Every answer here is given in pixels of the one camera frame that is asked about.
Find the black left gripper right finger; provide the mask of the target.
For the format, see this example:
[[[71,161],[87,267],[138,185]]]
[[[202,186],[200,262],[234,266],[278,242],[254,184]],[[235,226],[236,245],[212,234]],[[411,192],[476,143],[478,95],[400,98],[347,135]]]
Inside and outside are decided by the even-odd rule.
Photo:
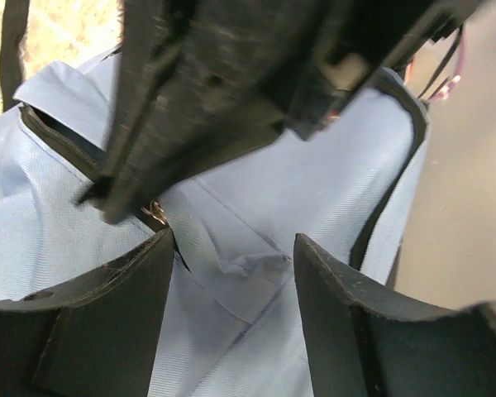
[[[316,396],[496,396],[496,302],[423,303],[303,234],[293,265]]]

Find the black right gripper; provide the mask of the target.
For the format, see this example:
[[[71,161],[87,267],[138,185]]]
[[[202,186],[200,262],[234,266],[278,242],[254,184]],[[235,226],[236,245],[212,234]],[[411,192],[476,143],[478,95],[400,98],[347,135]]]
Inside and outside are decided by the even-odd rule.
[[[107,151],[80,202],[118,223],[173,185],[308,139],[478,1],[127,1]]]

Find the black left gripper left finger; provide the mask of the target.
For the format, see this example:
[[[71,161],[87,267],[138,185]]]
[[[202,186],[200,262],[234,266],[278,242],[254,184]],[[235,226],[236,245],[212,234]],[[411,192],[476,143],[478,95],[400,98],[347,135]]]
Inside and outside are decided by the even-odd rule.
[[[169,229],[72,280],[0,301],[0,396],[145,396],[174,238]]]

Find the blue student backpack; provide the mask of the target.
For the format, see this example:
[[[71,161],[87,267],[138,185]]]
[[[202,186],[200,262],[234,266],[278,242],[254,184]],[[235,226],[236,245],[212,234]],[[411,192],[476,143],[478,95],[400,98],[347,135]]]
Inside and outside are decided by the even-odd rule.
[[[297,234],[389,277],[426,152],[422,105],[386,72],[326,132],[193,177],[116,226],[73,201],[103,155],[117,55],[56,61],[0,115],[0,301],[19,301],[169,229],[174,260],[145,396],[309,396]]]

